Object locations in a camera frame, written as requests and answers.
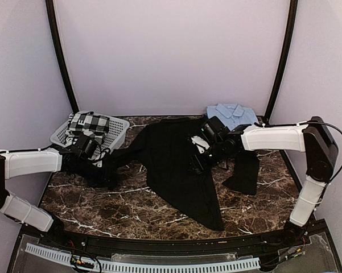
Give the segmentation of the black long sleeve shirt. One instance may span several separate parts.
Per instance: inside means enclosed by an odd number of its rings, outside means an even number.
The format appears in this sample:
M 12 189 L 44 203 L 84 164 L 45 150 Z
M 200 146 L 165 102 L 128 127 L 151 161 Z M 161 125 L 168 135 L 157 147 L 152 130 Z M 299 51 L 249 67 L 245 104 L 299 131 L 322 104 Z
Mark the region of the black long sleeve shirt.
M 128 148 L 115 150 L 104 161 L 111 172 L 136 160 L 147 169 L 146 184 L 174 208 L 206 228 L 224 229 L 211 167 L 200 175 L 190 172 L 196 147 L 192 136 L 200 135 L 207 119 L 163 119 L 147 125 Z

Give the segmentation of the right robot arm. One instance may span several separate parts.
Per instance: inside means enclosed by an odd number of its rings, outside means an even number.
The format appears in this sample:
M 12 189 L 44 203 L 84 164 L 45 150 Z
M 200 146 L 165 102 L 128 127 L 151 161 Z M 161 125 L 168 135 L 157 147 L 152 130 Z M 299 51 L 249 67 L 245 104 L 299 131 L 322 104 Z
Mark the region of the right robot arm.
M 190 141 L 196 147 L 191 168 L 202 173 L 207 168 L 229 158 L 235 159 L 233 175 L 223 184 L 246 195 L 255 195 L 259 172 L 257 150 L 291 150 L 305 154 L 306 179 L 289 216 L 287 228 L 279 242 L 292 246 L 301 237 L 300 228 L 321 203 L 328 185 L 337 176 L 335 170 L 339 148 L 330 133 L 332 125 L 314 116 L 309 121 L 282 125 L 241 124 L 230 130 L 217 118 L 205 121 L 200 135 Z

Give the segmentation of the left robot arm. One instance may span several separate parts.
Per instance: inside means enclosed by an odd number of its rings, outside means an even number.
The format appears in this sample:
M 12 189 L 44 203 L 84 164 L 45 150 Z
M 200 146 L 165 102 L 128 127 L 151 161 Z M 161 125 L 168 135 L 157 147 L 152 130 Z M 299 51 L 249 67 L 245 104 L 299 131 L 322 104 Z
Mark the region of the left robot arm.
M 47 233 L 47 239 L 55 247 L 63 248 L 69 243 L 69 236 L 62 231 L 62 221 L 6 189 L 6 180 L 45 172 L 69 172 L 94 186 L 105 187 L 112 185 L 112 173 L 104 159 L 93 162 L 74 148 L 0 150 L 0 213 Z

